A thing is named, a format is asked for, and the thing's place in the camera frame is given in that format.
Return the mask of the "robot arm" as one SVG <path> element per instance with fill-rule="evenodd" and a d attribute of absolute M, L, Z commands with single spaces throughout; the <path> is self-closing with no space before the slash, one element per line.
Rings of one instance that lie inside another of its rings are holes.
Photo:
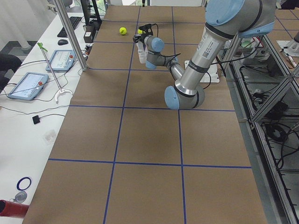
<path fill-rule="evenodd" d="M 152 24 L 140 26 L 142 34 L 133 36 L 138 54 L 148 69 L 166 67 L 175 83 L 164 92 L 164 100 L 172 110 L 200 106 L 205 93 L 200 81 L 208 72 L 226 41 L 262 36 L 274 28 L 276 1 L 274 0 L 211 0 L 205 13 L 205 31 L 187 68 L 183 69 L 176 56 L 163 56 L 164 42 L 153 35 Z"/>

